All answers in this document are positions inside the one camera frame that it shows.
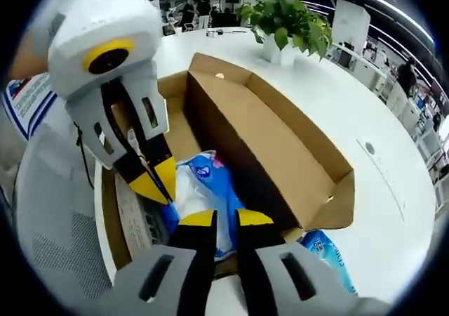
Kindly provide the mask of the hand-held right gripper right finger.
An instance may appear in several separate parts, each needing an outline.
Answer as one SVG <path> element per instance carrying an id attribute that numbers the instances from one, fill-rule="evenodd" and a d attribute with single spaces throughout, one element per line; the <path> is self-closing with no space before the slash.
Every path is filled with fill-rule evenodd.
<path id="1" fill-rule="evenodd" d="M 237 209 L 237 267 L 249 315 L 386 315 L 386 303 L 347 291 L 337 273 L 271 218 Z"/>

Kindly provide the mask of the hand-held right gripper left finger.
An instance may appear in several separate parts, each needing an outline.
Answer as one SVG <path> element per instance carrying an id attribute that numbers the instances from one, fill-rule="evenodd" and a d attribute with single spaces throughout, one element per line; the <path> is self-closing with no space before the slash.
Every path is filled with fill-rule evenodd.
<path id="1" fill-rule="evenodd" d="M 183 218 L 166 245 L 155 245 L 117 272 L 104 315 L 204 315 L 213 280 L 217 211 Z"/>

